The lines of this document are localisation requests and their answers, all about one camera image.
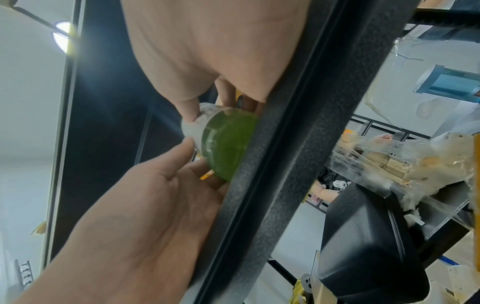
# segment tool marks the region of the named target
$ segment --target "orange strip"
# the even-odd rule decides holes
[[[475,234],[473,248],[475,252],[475,267],[480,271],[480,134],[473,137],[473,157],[475,160]]]

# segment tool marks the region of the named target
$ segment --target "green liquid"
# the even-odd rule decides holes
[[[201,137],[201,154],[218,177],[232,180],[257,121],[252,113],[227,109],[207,123]]]

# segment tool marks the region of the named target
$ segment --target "green bottle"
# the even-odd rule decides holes
[[[231,181],[240,165],[258,117],[246,111],[201,103],[201,115],[192,123],[182,121],[185,136],[192,136],[197,151],[215,174]]]

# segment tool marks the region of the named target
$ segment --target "light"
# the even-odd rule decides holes
[[[67,33],[70,34],[70,29],[72,28],[72,25],[68,21],[60,21],[55,24],[55,26]],[[58,33],[52,33],[53,40],[55,41],[56,45],[66,54],[69,50],[69,39],[68,37],[58,34]]]

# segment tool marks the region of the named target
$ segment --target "blue container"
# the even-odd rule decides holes
[[[435,65],[420,77],[414,92],[480,103],[480,74]]]

